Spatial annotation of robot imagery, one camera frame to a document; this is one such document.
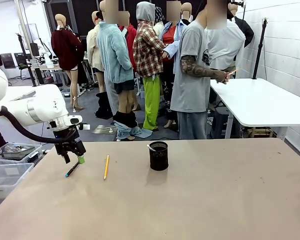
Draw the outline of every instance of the plaid shirt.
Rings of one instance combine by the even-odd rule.
[[[162,51],[165,47],[153,30],[152,22],[139,20],[133,42],[133,58],[136,71],[142,78],[148,78],[164,71]]]

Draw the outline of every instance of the light blue hoodie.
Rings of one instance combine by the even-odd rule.
[[[97,45],[108,79],[114,84],[133,80],[134,71],[125,37],[116,24],[102,21],[99,25]]]

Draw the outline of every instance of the plastic bin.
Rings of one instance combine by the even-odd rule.
[[[33,163],[0,165],[0,204],[34,168]]]
[[[5,151],[5,147],[34,147],[34,150],[26,155],[22,160],[8,160],[5,159],[3,152]],[[3,164],[26,164],[33,163],[36,160],[40,160],[43,157],[42,146],[41,145],[32,145],[32,144],[23,144],[23,143],[7,143],[6,145],[0,147],[0,165]]]

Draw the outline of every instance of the gray t-shirt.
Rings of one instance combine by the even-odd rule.
[[[181,58],[194,56],[196,64],[209,68],[208,39],[205,29],[193,21],[180,39],[178,64],[171,98],[171,110],[184,113],[203,113],[207,110],[210,95],[210,77],[194,77],[182,72]]]

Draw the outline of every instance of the pen holder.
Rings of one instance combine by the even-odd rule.
[[[150,144],[155,151],[150,151],[150,168],[155,171],[163,171],[168,168],[168,144],[163,141],[155,141]]]

